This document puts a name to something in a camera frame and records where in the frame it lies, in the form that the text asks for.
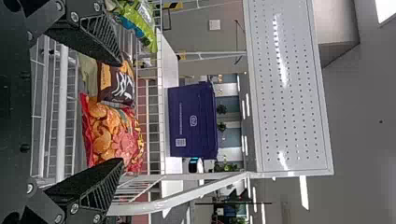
ceiling light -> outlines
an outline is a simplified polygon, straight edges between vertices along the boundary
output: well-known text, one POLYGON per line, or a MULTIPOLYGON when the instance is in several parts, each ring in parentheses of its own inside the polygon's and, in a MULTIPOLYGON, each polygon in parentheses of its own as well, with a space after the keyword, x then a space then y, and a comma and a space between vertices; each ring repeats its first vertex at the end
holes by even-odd
POLYGON ((245 152, 245 137, 241 135, 241 145, 242 145, 242 152, 245 152))
POLYGON ((247 179, 247 196, 251 198, 250 178, 247 179))
POLYGON ((245 136, 245 154, 248 156, 248 138, 245 136))
POLYGON ((265 224, 266 220, 265 220, 265 204, 262 203, 262 224, 265 224))
POLYGON ((245 119, 245 101, 242 101, 242 118, 245 119))
POLYGON ((257 198, 256 198, 256 188, 253 187, 253 209, 254 212, 257 213, 257 198))
POLYGON ((308 185, 306 183, 305 175, 300 175, 300 192, 301 192, 301 205, 306 210, 309 210, 308 185))
POLYGON ((247 93, 247 116, 250 117, 250 102, 248 99, 248 93, 247 93))
POLYGON ((395 0, 375 0, 378 22, 387 21, 396 14, 395 0))
POLYGON ((239 85, 239 76, 236 76, 236 80, 237 80, 237 83, 238 83, 238 91, 241 91, 241 86, 239 85))

